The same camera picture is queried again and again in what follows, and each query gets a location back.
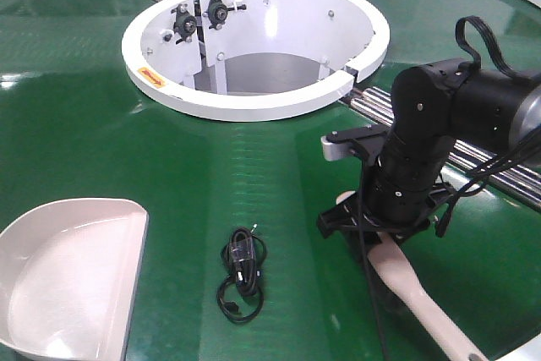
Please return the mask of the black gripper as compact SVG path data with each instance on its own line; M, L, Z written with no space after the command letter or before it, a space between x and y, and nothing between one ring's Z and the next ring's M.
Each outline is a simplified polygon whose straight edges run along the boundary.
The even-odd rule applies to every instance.
M359 190L347 191L336 198L336 205L318 215L316 225L323 238L328 238L334 232L340 232L347 240L351 251L360 258L363 252L369 252L380 243L377 236L385 232L398 244L404 243L412 236L423 232L431 224L439 226L431 216L442 205L450 202L455 189L450 183L435 183L425 200L414 204L420 212L410 222L395 222L386 218L388 214L402 216L406 209L406 195L391 195L390 203L383 205L384 214L375 215L370 211Z

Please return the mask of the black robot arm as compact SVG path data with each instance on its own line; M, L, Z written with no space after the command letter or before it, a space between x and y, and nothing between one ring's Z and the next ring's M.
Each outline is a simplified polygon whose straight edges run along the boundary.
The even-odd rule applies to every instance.
M372 125L327 134L325 158L362 162L358 189L320 213L324 237L342 232L368 250L378 232L406 239L434 227L445 235L459 199L476 194L497 173L540 163L540 83L482 70L463 59L400 72L391 87L391 126ZM459 189L440 179L457 141L492 153L468 171Z

